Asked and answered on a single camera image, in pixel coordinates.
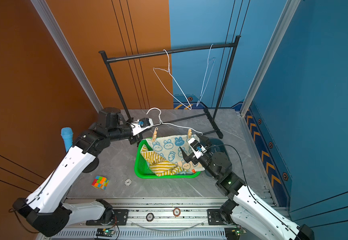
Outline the bunny pattern towel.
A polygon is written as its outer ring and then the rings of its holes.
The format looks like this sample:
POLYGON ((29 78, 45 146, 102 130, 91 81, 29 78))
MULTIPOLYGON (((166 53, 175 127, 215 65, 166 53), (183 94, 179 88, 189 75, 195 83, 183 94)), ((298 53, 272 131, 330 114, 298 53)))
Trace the bunny pattern towel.
POLYGON ((168 137, 156 138, 155 142, 150 139, 145 139, 147 145, 156 153, 160 154, 166 160, 173 164, 182 167, 185 171, 192 171, 193 173, 202 172, 205 170, 200 164, 195 166, 192 162, 189 165, 182 165, 180 163, 181 157, 179 156, 179 147, 186 148, 187 152, 193 152, 189 143, 187 135, 174 135, 168 137))

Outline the yellow striped towel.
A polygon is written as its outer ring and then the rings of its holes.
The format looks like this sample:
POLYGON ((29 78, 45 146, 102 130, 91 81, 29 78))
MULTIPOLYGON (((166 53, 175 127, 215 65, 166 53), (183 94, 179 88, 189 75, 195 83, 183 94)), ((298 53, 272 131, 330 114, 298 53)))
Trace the yellow striped towel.
POLYGON ((171 163, 155 151, 149 151, 147 145, 142 146, 140 155, 147 162, 149 169, 158 177, 174 176, 184 171, 182 167, 171 163))

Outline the white wire hanger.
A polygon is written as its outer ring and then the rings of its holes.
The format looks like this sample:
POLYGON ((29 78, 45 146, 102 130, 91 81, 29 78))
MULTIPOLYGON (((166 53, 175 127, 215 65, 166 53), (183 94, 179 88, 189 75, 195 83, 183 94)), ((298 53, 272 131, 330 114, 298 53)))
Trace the white wire hanger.
POLYGON ((200 135, 204 134, 203 132, 197 131, 194 128, 191 128, 191 127, 179 126, 179 125, 175 125, 175 124, 172 124, 172 123, 169 123, 169 122, 164 122, 161 119, 162 111, 159 108, 150 108, 145 114, 148 116, 149 112, 154 111, 154 110, 159 111, 159 113, 158 113, 158 122, 157 123, 153 122, 153 126, 168 125, 168 126, 174 126, 174 127, 177 127, 177 128, 181 128, 181 129, 188 129, 188 130, 191 130, 193 133, 197 133, 197 134, 200 134, 200 135))
POLYGON ((170 59, 170 56, 169 56, 169 53, 166 49, 163 49, 163 52, 165 53, 165 55, 167 56, 167 68, 166 69, 162 69, 162 68, 157 68, 157 67, 153 67, 152 70, 155 74, 155 76, 158 78, 159 82, 161 83, 161 85, 163 86, 163 88, 166 90, 167 93, 169 93, 178 103, 180 103, 181 105, 183 105, 185 107, 185 109, 187 110, 192 110, 192 104, 190 103, 187 95, 185 94, 184 90, 181 88, 180 84, 178 83, 178 81, 176 80, 176 78, 172 75, 171 73, 171 59, 170 59), (168 88, 166 87, 166 85, 163 83, 163 81, 160 79, 157 71, 161 71, 161 72, 165 72, 167 73, 171 80, 177 85, 177 87, 179 88, 180 92, 182 93, 183 97, 185 98, 186 100, 186 104, 179 100, 172 92, 170 92, 168 90, 168 88))
POLYGON ((201 93, 200 93, 200 97, 199 97, 199 100, 197 101, 197 104, 196 106, 198 107, 205 95, 205 92, 208 88, 208 84, 209 84, 209 81, 210 81, 210 78, 211 78, 211 75, 212 75, 212 72, 213 72, 213 69, 214 69, 214 66, 215 66, 215 61, 216 61, 216 58, 213 57, 210 59, 210 56, 211 56, 211 50, 213 48, 213 44, 210 46, 209 48, 209 52, 208 52, 208 57, 207 57, 207 66, 206 66, 206 71, 205 71, 205 75, 204 75, 204 79, 203 79, 203 84, 202 84, 202 87, 201 87, 201 93))

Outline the light green towel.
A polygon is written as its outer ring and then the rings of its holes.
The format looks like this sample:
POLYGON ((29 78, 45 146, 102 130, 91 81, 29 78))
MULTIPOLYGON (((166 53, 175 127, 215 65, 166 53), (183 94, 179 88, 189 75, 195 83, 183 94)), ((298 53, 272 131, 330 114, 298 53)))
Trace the light green towel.
POLYGON ((179 175, 193 175, 193 174, 194 173, 192 171, 185 171, 185 170, 183 170, 179 173, 179 175))

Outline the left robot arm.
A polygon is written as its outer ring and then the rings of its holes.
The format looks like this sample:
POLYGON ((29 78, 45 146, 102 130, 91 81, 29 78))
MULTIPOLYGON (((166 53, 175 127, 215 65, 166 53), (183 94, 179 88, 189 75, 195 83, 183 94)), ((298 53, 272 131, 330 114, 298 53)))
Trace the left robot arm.
POLYGON ((126 121, 120 109, 99 111, 98 120, 73 141, 72 147, 50 176, 27 198, 18 198, 10 209, 46 237, 52 237, 66 226, 98 221, 102 225, 113 219, 113 208, 103 199, 90 203, 68 204, 65 194, 82 172, 89 173, 99 164, 98 155, 111 142, 141 140, 141 133, 153 126, 152 119, 126 121))

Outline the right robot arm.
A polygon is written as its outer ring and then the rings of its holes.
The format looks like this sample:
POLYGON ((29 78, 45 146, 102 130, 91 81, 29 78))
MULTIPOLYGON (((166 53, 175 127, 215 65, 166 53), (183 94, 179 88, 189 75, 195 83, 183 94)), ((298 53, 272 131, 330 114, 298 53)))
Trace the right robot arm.
POLYGON ((191 152, 180 149, 186 163, 200 164, 216 180, 216 187, 228 197, 221 206, 223 221, 240 225, 261 240, 313 240, 315 234, 307 225, 298 225, 281 215, 257 196, 246 178, 234 171, 228 155, 212 152, 215 148, 209 138, 198 136, 188 141, 191 152))

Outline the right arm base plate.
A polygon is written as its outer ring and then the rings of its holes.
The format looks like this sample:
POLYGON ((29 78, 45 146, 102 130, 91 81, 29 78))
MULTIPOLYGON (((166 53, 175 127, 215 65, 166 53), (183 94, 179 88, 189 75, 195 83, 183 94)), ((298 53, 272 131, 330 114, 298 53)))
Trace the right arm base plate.
POLYGON ((207 219, 210 226, 230 226, 241 228, 241 225, 226 222, 221 215, 220 209, 207 209, 207 219))

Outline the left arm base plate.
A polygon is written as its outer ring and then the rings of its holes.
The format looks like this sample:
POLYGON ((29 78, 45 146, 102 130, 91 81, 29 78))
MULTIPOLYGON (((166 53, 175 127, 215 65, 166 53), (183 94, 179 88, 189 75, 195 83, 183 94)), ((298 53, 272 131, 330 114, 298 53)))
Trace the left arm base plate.
POLYGON ((128 219, 129 210, 112 209, 105 210, 104 214, 98 220, 86 221, 87 226, 125 226, 128 219))

